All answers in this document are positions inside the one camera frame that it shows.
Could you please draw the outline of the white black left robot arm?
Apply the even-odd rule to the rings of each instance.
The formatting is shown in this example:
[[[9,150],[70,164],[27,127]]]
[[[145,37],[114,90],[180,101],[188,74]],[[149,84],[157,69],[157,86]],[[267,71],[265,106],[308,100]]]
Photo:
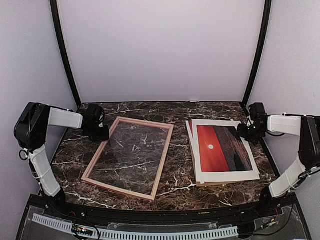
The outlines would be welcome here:
[[[28,161],[33,177],[42,194],[50,198],[51,210],[60,218],[71,213],[65,203],[65,193],[54,176],[46,151],[49,126],[80,129],[93,142],[109,139],[109,127],[104,125],[105,111],[97,104],[90,104],[84,114],[42,103],[29,102],[14,127],[14,137],[21,150],[19,157]]]

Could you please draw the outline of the white photo mat board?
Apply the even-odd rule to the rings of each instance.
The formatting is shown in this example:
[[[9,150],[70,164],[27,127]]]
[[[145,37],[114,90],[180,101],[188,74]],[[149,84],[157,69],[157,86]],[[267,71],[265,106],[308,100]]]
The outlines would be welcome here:
[[[202,172],[200,162],[200,152],[198,144],[197,126],[222,126],[235,127],[241,124],[240,121],[234,120],[205,120],[205,119],[191,119],[185,122],[189,137],[189,144],[191,149],[191,156],[193,161],[193,169],[196,182],[240,182],[240,181],[254,181],[260,179],[260,172],[255,162],[250,144],[240,137],[246,151],[248,152],[253,170],[251,171],[233,171],[233,172]]]

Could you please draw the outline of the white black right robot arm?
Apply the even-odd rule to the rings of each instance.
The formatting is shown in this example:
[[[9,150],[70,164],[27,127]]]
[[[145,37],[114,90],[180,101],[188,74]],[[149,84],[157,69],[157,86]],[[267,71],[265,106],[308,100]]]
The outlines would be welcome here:
[[[298,189],[309,177],[320,170],[320,117],[313,115],[267,115],[261,113],[251,123],[240,123],[236,134],[257,143],[266,134],[295,137],[296,153],[288,150],[282,157],[294,157],[291,165],[260,194],[255,213],[266,217],[290,192]]]

